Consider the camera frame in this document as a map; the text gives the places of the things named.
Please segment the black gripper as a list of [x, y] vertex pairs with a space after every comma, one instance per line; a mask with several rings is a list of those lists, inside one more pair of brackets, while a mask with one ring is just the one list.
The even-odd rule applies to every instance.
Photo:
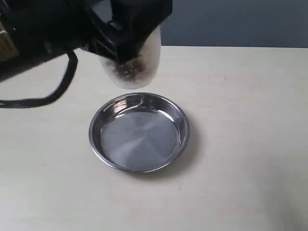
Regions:
[[90, 52], [123, 64], [172, 14], [170, 0], [11, 0], [9, 57], [36, 57], [89, 44]]

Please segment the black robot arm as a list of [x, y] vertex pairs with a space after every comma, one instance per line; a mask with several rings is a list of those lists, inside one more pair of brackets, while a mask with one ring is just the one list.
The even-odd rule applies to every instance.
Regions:
[[122, 64], [172, 13], [170, 0], [3, 0], [0, 77], [81, 48]]

